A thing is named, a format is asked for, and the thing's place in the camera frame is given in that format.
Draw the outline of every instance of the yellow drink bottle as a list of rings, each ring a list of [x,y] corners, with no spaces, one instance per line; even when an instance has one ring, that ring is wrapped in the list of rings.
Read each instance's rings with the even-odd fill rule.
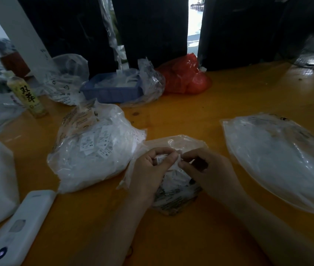
[[[47,114],[47,110],[24,79],[17,77],[13,71],[6,71],[4,75],[8,78],[6,83],[8,87],[34,117],[38,118]]]

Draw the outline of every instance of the white power bank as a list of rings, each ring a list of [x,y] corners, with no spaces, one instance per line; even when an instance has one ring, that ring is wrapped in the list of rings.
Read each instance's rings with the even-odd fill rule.
[[[0,266],[24,261],[56,197],[52,190],[29,192],[0,236]]]

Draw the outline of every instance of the bottle cap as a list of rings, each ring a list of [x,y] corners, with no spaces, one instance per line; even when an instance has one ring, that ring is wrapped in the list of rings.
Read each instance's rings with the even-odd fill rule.
[[[3,73],[3,75],[6,77],[6,78],[11,78],[13,76],[15,76],[14,72],[13,71],[5,71]]]

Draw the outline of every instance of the table surface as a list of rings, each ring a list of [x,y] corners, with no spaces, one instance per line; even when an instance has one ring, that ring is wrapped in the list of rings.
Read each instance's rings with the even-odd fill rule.
[[[124,109],[147,139],[185,134],[229,156],[220,120],[276,113],[314,134],[314,70],[284,62],[208,72],[212,88],[199,95],[167,95],[142,107]],[[9,124],[0,141],[14,152],[20,199],[32,190],[57,190],[59,179],[46,163],[58,128],[72,107],[42,101],[49,115],[28,112]],[[292,228],[314,241],[314,214],[294,209],[260,187],[234,165],[246,192]],[[123,174],[79,192],[58,195],[23,265],[65,265],[117,208],[125,191]],[[223,206],[204,192],[182,213],[169,217],[148,210],[125,265],[270,265],[255,240]]]

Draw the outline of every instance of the blue plastic basket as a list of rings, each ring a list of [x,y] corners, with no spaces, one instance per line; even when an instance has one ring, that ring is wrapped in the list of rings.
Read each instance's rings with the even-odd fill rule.
[[[116,73],[97,74],[91,80],[85,82],[80,89],[85,98],[87,100],[97,98],[98,102],[101,103],[123,103],[135,100],[143,95],[141,88],[142,80],[140,77],[134,87],[94,88],[95,84],[113,74]]]

